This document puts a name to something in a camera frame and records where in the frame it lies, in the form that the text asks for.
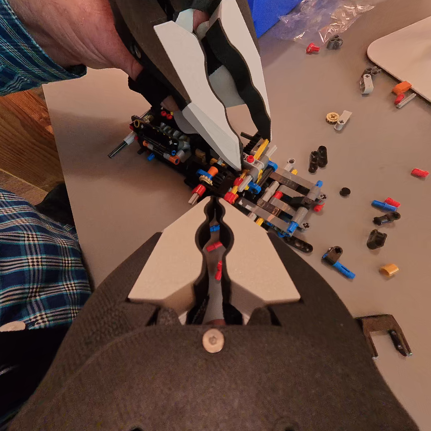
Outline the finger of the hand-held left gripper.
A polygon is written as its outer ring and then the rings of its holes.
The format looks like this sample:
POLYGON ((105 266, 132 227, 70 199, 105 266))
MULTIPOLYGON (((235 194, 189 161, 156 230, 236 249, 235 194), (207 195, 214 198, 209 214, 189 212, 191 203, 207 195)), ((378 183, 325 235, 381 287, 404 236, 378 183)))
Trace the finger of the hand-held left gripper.
POLYGON ((209 82, 225 107, 246 105, 262 139, 272 139, 271 115, 261 57, 237 1, 210 1, 206 42, 220 66, 209 82))
POLYGON ((239 137, 209 84, 206 57, 199 40, 173 21, 156 25, 154 30, 188 94, 190 101, 182 110, 185 119, 225 163, 239 171, 239 137))

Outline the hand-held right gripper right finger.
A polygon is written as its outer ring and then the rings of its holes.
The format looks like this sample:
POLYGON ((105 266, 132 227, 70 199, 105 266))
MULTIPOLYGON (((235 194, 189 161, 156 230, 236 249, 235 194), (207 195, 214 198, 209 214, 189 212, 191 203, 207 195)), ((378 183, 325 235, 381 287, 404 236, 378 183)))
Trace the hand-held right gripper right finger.
POLYGON ((296 303, 300 294, 266 230, 223 199, 217 199, 223 300, 247 323, 255 309, 296 303))

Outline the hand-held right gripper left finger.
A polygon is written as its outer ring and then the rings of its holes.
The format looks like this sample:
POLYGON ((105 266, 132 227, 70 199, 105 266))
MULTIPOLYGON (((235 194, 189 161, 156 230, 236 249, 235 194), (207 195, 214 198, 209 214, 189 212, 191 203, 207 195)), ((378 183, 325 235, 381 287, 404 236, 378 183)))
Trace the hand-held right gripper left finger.
POLYGON ((186 314, 195 305, 193 284, 202 270, 202 248, 196 234, 207 221, 203 199, 166 227, 134 283, 128 299, 172 308, 185 324, 186 314))

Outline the lego technic car chassis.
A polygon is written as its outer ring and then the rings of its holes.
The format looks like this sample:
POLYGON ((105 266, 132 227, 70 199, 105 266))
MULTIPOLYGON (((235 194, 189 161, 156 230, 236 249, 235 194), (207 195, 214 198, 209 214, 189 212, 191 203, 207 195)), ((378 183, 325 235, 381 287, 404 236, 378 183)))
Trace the lego technic car chassis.
POLYGON ((256 224, 276 230, 281 237, 309 227, 309 215, 326 201, 322 182, 310 182, 293 173, 291 159, 279 170, 272 160, 277 149, 256 133, 241 133, 248 139, 240 146, 242 167, 235 171, 196 133, 180 131, 174 113, 151 107, 142 116, 132 116, 130 133, 108 154, 112 159, 132 143, 139 154, 176 169, 192 189, 189 205, 204 197, 218 197, 238 208, 256 224))

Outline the person's left forearm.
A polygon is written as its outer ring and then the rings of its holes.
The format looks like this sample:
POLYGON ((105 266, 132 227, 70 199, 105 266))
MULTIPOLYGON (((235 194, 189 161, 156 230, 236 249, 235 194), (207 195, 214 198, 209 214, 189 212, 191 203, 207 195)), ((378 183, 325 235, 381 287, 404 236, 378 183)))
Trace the person's left forearm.
POLYGON ((42 84, 81 78, 84 65, 63 68, 36 43, 8 1, 0 2, 0 95, 34 89, 42 84))

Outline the long black lego beam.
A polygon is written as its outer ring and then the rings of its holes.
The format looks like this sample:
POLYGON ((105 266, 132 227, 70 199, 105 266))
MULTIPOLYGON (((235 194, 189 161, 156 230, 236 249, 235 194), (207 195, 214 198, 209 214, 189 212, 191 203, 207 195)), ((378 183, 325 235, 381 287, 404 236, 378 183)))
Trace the long black lego beam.
POLYGON ((282 238, 284 243, 291 246, 292 248, 301 251, 303 253, 309 254, 313 251, 313 246, 308 242, 296 237, 296 236, 284 236, 282 238))

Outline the black angled lego piece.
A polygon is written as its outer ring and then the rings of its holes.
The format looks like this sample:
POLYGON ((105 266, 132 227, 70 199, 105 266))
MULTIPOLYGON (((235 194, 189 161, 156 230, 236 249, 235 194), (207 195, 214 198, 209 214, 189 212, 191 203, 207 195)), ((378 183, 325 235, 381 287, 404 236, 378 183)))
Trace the black angled lego piece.
POLYGON ((366 245, 370 250, 376 250, 385 245, 386 239, 386 233, 380 232, 378 229, 373 229, 369 234, 366 245))

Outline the light grey lego piece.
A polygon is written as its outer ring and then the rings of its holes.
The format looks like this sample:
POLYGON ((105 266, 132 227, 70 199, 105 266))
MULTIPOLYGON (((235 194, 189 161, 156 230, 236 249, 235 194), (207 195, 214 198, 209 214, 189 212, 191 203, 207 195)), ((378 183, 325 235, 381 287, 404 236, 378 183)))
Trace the light grey lego piece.
POLYGON ((337 120, 337 122, 335 123, 334 129, 336 131, 341 131, 349 121, 351 115, 352 115, 351 111, 344 110, 343 113, 340 115, 339 119, 337 120))

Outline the black lego axle connector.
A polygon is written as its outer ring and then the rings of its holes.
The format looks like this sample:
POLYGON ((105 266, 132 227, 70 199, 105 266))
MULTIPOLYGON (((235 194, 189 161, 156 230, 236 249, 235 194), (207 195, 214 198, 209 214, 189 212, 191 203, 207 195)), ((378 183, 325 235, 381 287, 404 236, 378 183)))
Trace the black lego axle connector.
POLYGON ((385 224, 393 223, 401 218, 401 214, 397 211, 388 212, 384 215, 373 218, 373 224, 382 226, 385 224))

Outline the person's left hand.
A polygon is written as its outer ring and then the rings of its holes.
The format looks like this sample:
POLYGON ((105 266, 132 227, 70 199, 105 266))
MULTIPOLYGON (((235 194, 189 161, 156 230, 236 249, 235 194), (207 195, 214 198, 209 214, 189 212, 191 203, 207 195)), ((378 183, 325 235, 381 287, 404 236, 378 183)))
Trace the person's left hand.
POLYGON ((132 79, 143 67, 118 35, 107 0, 11 0, 37 44, 59 66, 117 68, 132 79))

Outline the blue plastic bin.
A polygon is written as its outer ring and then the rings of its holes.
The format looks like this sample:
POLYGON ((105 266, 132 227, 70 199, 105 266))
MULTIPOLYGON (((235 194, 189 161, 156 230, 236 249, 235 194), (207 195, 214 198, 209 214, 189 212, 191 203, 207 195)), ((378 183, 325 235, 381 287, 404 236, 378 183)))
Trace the blue plastic bin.
POLYGON ((288 14, 300 0, 249 0, 252 20, 259 38, 279 22, 280 17, 288 14))

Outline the black connector with blue pin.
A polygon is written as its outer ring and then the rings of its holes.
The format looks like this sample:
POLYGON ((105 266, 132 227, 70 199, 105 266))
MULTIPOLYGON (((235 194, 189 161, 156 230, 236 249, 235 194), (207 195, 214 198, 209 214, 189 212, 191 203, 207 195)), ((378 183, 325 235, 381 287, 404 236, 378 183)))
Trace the black connector with blue pin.
POLYGON ((354 279, 356 275, 339 262, 342 253, 343 250, 340 246, 333 246, 326 251, 321 259, 347 279, 354 279))

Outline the clear plastic bag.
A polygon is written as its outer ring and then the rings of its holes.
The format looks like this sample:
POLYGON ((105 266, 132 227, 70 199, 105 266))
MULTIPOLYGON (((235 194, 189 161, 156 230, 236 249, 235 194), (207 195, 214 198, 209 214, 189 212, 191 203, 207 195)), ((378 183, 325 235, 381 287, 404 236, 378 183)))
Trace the clear plastic bag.
POLYGON ((371 11, 376 0, 304 0, 279 17, 276 35, 282 40, 327 42, 341 35, 362 14, 371 11))

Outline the person's blue plaid clothing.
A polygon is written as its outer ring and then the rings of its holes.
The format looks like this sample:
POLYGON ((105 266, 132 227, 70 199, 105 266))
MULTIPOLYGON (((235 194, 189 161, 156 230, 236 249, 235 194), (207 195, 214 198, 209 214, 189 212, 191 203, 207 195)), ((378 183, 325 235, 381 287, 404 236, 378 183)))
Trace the person's blue plaid clothing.
POLYGON ((1 188, 1 326, 71 325, 90 295, 76 229, 1 188))

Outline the pale rounded board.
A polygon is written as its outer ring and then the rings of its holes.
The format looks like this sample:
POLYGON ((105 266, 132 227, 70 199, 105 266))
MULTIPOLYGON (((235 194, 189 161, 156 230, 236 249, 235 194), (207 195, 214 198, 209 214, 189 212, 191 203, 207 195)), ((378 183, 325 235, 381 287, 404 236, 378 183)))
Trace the pale rounded board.
POLYGON ((431 100, 431 18, 373 41, 368 58, 399 81, 408 81, 422 98, 431 100))

